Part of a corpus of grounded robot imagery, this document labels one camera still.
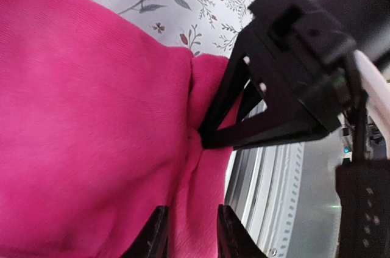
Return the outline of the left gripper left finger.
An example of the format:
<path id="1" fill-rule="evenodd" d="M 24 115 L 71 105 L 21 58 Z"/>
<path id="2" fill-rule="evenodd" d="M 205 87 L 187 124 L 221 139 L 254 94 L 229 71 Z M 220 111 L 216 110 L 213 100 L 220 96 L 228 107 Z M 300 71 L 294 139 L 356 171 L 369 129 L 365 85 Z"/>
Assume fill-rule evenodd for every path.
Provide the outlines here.
<path id="1" fill-rule="evenodd" d="M 165 258 L 168 253 L 169 207 L 157 206 L 123 258 Z"/>

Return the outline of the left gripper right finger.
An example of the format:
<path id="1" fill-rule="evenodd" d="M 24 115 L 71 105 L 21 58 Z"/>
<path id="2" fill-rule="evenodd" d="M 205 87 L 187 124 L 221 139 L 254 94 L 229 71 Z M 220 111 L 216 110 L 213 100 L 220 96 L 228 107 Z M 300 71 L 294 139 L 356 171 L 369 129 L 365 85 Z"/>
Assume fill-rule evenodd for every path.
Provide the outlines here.
<path id="1" fill-rule="evenodd" d="M 217 236 L 218 257 L 267 258 L 230 206 L 218 206 Z"/>

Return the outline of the pink towel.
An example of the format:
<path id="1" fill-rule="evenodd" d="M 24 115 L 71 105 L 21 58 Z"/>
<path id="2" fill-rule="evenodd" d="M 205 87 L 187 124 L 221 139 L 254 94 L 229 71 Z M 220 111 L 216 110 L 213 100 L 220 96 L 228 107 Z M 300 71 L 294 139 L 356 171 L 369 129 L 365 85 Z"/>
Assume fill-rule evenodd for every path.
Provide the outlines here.
<path id="1" fill-rule="evenodd" d="M 1 256 L 120 257 L 168 206 L 169 256 L 216 257 L 226 67 L 90 0 L 1 0 Z"/>

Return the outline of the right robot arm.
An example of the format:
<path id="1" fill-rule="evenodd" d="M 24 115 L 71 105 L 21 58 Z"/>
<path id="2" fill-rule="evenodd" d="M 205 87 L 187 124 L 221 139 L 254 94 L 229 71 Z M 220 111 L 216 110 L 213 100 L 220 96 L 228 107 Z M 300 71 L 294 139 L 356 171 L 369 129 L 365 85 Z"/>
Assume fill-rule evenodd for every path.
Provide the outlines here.
<path id="1" fill-rule="evenodd" d="M 352 161 L 336 168 L 340 257 L 389 256 L 389 161 L 364 156 L 371 68 L 389 56 L 389 0 L 254 0 L 200 126 L 206 149 L 320 140 L 354 126 Z"/>

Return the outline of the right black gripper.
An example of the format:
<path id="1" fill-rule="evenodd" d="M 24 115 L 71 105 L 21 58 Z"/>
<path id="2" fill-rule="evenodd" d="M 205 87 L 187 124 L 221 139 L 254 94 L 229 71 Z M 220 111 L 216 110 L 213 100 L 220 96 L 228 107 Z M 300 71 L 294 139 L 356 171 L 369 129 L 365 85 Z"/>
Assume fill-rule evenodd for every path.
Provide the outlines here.
<path id="1" fill-rule="evenodd" d="M 254 0 L 250 11 L 255 18 L 238 35 L 199 128 L 203 147 L 256 148 L 326 137 L 355 100 L 355 40 L 310 0 Z M 266 110 L 245 120 L 262 95 Z M 236 123 L 221 128 L 236 103 Z"/>

